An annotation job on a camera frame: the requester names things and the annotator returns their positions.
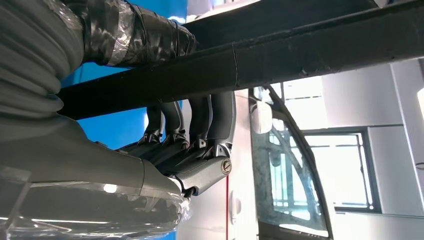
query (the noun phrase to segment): blue wall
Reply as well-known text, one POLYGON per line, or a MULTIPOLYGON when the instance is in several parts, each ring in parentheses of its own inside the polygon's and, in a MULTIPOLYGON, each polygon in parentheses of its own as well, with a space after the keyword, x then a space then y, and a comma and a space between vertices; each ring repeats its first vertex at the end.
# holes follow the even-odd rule
MULTIPOLYGON (((166 18, 174 16, 185 19, 187 16, 187 0, 130 0, 130 2, 166 18)), ((126 70, 128 69, 86 63, 65 79, 62 86, 67 87, 126 70)), ((146 127, 145 116, 146 109, 139 108, 87 118, 78 122, 90 140, 99 141, 111 149, 118 149, 141 138, 146 127)))

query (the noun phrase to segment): metal bar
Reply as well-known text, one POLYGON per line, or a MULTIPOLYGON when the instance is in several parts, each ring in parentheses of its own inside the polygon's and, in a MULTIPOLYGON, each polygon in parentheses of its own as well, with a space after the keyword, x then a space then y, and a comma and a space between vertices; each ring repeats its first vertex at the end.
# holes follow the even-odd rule
POLYGON ((373 0, 260 0, 184 24, 204 48, 377 8, 373 0))
POLYGON ((424 1, 412 1, 196 52, 64 88, 83 119, 191 96, 424 56, 424 1))

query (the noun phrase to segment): window frame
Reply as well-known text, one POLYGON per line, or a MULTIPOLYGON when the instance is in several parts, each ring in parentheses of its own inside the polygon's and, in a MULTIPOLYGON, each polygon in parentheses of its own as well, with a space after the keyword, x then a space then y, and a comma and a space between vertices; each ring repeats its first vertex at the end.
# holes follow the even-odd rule
MULTIPOLYGON (((310 165, 310 173, 314 179, 315 191, 317 197, 322 206, 322 214, 324 215, 324 224, 326 225, 326 230, 328 232, 328 236, 318 236, 310 233, 301 232, 298 230, 292 230, 280 226, 271 225, 269 223, 262 222, 258 219, 258 227, 259 227, 259 238, 260 239, 293 239, 293 240, 312 240, 312 239, 333 239, 333 228, 331 224, 331 216, 329 211, 329 206, 324 194, 324 189, 321 183, 321 179, 318 175, 318 170, 316 168, 316 162, 314 154, 309 147, 308 142, 305 139, 303 132, 297 126, 295 120, 291 116, 289 110, 284 104, 284 101, 278 96, 278 94, 274 91, 274 89, 268 85, 264 86, 264 88, 269 90, 269 95, 272 99, 273 104, 269 104, 272 109, 272 115, 275 119, 281 119, 285 122, 286 127, 289 129, 291 136, 296 142, 299 150, 301 151, 305 162, 310 165)), ((258 100, 254 96, 254 90, 249 89, 249 98, 252 100, 258 100)))
POLYGON ((324 129, 312 129, 312 130, 302 130, 302 133, 307 136, 330 136, 330 135, 348 135, 348 134, 361 134, 362 136, 362 146, 364 151, 365 159, 362 160, 366 164, 367 175, 369 180, 369 191, 371 192, 372 206, 374 209, 369 207, 346 207, 346 206, 335 206, 335 210, 338 213, 374 213, 381 214, 381 202, 380 195, 377 186, 377 176, 374 168, 374 160, 371 152, 370 137, 368 134, 367 126, 358 126, 358 127, 332 127, 324 129))

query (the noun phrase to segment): van door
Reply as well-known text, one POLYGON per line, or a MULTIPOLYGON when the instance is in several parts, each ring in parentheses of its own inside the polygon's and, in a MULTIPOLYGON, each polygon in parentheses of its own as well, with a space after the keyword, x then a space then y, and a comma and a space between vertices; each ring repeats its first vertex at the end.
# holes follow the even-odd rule
MULTIPOLYGON (((262 89, 272 102, 272 127, 266 133, 251 129, 258 239, 333 239, 334 208, 329 210, 314 154, 283 100, 271 86, 262 89)), ((251 107, 260 100, 253 89, 249 98, 251 107)))

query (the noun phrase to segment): plastic sheeting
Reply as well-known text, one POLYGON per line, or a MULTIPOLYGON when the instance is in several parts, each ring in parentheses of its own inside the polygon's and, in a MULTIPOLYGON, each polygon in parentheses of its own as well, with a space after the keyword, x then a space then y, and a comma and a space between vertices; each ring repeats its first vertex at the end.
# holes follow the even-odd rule
POLYGON ((92 182, 29 183, 30 173, 0 166, 1 239, 147 239, 190 217, 177 194, 92 182))
MULTIPOLYGON (((0 1, 0 6, 0 46, 8 56, 0 68, 0 144, 13 140, 14 151, 22 139, 41 141, 40 136, 47 138, 61 126, 70 128, 72 120, 56 114, 62 103, 52 94, 82 62, 142 66, 185 55, 195 46, 185 28, 121 0, 14 0, 0 1)), ((68 142, 82 139, 66 137, 68 142)), ((65 153, 63 159, 48 155, 48 149, 40 143, 37 151, 57 160, 52 169, 58 172, 52 175, 66 172, 64 161, 84 160, 79 149, 57 146, 52 152, 65 153)), ((2 151, 0 163, 10 163, 12 153, 2 151)), ((37 160, 32 148, 22 153, 19 163, 37 160)), ((34 183, 31 171, 40 166, 25 167, 0 166, 0 239, 143 239, 173 231, 190 216, 189 199, 177 194, 101 182, 34 183)))
MULTIPOLYGON (((84 62, 133 67, 185 56, 196 47, 195 37, 183 26, 123 0, 63 3, 83 26, 84 62)), ((56 12, 67 25, 74 19, 68 11, 56 12)))

